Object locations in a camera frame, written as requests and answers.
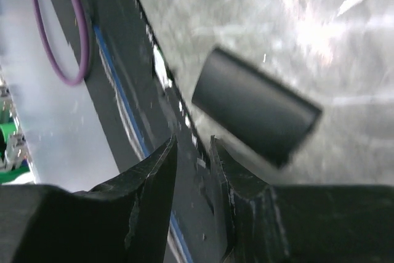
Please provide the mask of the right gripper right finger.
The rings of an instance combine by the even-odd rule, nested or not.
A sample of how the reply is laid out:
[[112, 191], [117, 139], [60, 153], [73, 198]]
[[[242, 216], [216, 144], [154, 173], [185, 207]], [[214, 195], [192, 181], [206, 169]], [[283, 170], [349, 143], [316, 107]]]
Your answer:
[[393, 188], [273, 185], [211, 139], [220, 262], [392, 262]]

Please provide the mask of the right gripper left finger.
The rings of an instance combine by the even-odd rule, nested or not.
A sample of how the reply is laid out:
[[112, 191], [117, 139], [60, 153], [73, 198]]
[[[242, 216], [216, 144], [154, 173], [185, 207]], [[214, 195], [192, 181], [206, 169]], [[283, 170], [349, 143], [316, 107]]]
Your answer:
[[177, 139], [93, 189], [1, 187], [2, 262], [162, 262]]

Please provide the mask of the black battery cover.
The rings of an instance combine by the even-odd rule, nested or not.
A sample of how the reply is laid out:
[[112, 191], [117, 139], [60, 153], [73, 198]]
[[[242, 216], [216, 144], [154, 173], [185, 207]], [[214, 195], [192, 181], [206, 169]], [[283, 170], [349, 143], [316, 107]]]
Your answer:
[[289, 161], [323, 112], [317, 104], [219, 47], [206, 58], [192, 102], [278, 168]]

